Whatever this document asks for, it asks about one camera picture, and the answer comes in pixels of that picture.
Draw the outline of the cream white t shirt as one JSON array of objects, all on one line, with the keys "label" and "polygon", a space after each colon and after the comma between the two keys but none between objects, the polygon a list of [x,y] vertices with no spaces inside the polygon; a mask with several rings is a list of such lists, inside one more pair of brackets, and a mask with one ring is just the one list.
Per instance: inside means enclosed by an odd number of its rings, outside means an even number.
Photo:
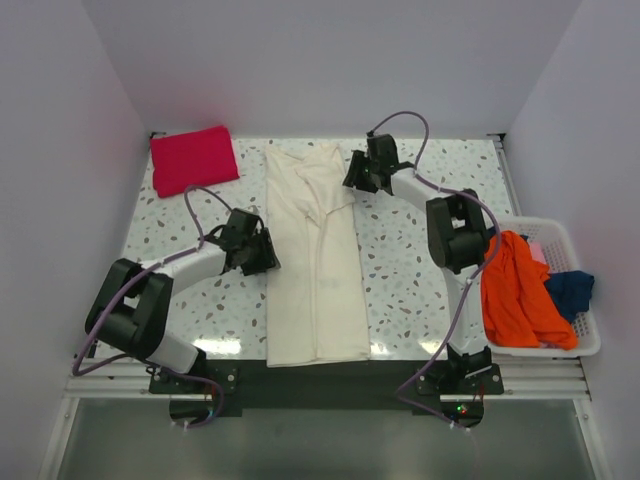
[{"label": "cream white t shirt", "polygon": [[269,147],[267,225],[280,268],[267,274],[267,364],[353,362],[370,356],[352,191],[340,149],[302,155]]}]

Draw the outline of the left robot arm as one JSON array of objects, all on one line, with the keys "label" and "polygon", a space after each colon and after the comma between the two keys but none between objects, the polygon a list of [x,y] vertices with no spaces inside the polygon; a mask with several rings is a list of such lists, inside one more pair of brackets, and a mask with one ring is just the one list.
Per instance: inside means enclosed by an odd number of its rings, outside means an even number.
[{"label": "left robot arm", "polygon": [[279,267],[262,218],[238,208],[194,247],[146,263],[119,259],[87,315],[87,343],[78,357],[100,341],[125,356],[171,371],[177,386],[196,392],[207,380],[206,354],[167,330],[172,297],[235,269],[251,276]]}]

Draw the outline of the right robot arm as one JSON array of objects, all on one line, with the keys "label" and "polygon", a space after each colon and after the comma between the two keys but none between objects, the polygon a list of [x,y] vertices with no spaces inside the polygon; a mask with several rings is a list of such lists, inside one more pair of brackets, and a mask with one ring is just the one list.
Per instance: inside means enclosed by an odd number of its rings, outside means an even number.
[{"label": "right robot arm", "polygon": [[426,216],[427,246],[445,279],[451,322],[445,335],[447,360],[433,357],[448,386],[469,392],[492,367],[484,330],[481,275],[486,267],[490,235],[483,204],[471,189],[455,190],[427,181],[411,162],[402,162],[394,138],[367,133],[367,149],[355,150],[343,185],[353,190],[384,191],[419,209]]}]

